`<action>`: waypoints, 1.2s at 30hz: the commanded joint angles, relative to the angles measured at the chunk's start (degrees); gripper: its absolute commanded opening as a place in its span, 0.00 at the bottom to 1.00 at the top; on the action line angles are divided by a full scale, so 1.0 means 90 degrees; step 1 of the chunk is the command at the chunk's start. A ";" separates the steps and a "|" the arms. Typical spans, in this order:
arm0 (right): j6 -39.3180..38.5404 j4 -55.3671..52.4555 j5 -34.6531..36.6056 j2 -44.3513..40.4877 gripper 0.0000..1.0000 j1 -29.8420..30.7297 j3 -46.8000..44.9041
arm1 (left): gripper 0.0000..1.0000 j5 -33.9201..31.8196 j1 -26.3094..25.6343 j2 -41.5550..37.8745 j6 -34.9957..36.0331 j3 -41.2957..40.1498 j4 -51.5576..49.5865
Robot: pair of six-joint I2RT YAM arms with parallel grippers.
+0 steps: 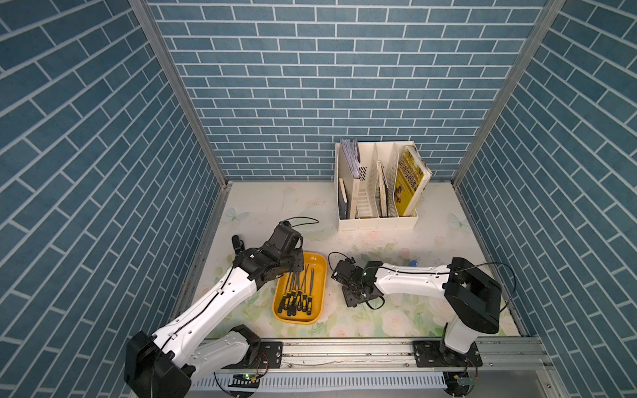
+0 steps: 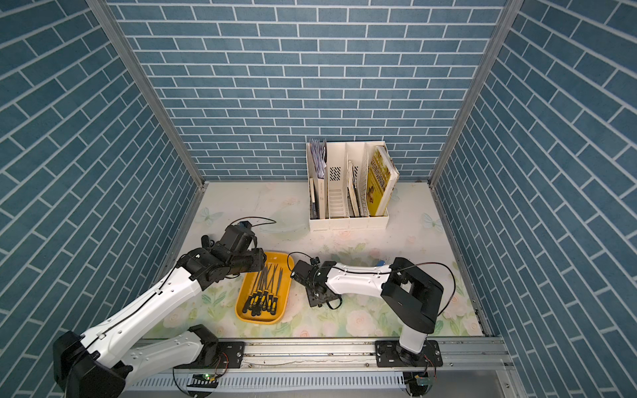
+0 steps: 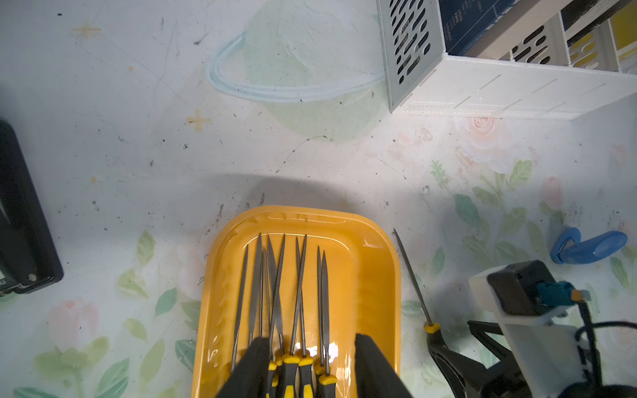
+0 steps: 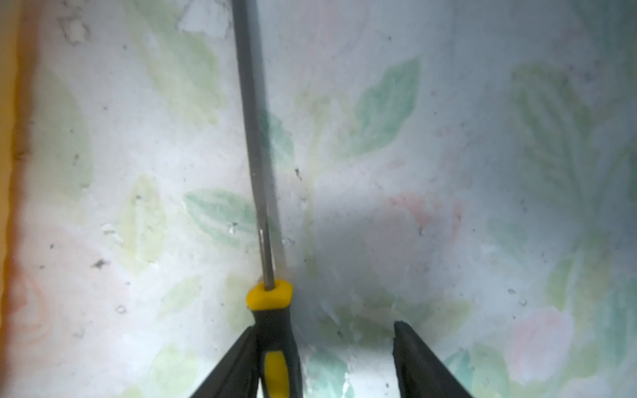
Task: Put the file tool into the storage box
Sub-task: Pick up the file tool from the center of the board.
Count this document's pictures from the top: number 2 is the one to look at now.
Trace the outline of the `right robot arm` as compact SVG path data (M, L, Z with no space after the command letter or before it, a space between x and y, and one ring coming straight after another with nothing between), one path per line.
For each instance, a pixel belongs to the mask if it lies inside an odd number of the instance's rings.
M444 287L403 257L390 265L349 266L336 261L320 264L317 259L300 261L292 278L306 289L311 307L343 303L343 295L383 299L401 320L403 327L396 342L376 343L379 367L433 367L443 365L439 344L428 337L435 331L442 314Z

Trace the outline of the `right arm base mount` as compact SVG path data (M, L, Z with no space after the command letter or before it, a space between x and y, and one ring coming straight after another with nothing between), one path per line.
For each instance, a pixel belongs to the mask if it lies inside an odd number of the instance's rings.
M441 350L436 340L426 340L419 353L403 348L396 339L375 342L378 367L440 367L443 366Z

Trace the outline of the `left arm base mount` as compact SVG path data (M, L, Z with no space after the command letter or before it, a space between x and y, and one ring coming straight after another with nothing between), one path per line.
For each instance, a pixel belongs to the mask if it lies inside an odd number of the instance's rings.
M132 366L137 376L172 368L236 369L242 364L245 348L241 340L220 339L207 327L196 325L175 338L132 348L121 361Z

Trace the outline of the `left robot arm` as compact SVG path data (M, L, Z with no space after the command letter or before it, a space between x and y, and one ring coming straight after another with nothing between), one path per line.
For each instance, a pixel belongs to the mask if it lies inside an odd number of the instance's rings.
M149 290L84 333L64 333L53 343L56 384L67 397L118 397L146 377L178 366L217 366L218 337L192 326L176 338L137 348L136 343L183 303L229 275L262 270L266 255L248 221L229 225L214 243L182 255Z

